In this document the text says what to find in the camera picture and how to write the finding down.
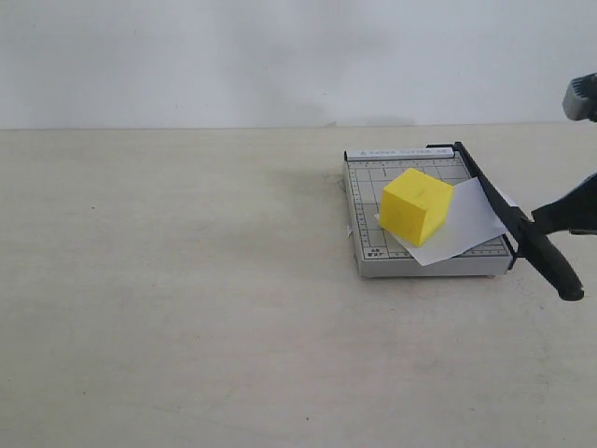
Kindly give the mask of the grey paper cutter base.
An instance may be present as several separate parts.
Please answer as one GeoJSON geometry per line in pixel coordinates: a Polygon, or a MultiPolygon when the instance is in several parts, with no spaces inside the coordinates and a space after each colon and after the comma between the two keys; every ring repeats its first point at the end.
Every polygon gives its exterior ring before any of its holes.
{"type": "Polygon", "coordinates": [[[450,148],[350,150],[344,154],[344,186],[351,217],[354,256],[365,278],[496,276],[513,265],[506,233],[436,264],[421,266],[376,218],[382,188],[414,168],[455,186],[469,178],[461,154],[450,148]]]}

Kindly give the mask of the white paper sheet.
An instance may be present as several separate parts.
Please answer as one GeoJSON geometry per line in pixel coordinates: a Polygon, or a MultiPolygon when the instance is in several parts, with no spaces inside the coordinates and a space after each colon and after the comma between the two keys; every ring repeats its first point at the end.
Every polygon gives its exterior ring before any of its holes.
{"type": "Polygon", "coordinates": [[[451,208],[444,225],[422,246],[415,247],[389,234],[421,266],[429,266],[464,254],[507,232],[485,196],[479,180],[469,178],[455,186],[451,208]]]}

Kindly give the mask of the black cutter blade arm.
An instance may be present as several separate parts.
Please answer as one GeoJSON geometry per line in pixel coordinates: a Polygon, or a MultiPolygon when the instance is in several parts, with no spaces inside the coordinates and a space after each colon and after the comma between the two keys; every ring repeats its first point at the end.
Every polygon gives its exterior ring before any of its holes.
{"type": "Polygon", "coordinates": [[[584,287],[570,262],[517,205],[507,203],[461,142],[428,144],[426,148],[450,148],[459,152],[469,173],[479,180],[493,211],[518,243],[515,258],[525,258],[556,289],[563,301],[584,298],[584,287]]]}

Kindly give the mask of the yellow cube block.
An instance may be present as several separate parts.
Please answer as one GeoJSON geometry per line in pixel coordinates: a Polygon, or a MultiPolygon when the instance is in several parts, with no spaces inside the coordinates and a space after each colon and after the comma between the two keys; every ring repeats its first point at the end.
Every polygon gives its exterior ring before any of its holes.
{"type": "Polygon", "coordinates": [[[415,247],[446,222],[454,187],[409,168],[382,189],[380,226],[415,247]]]}

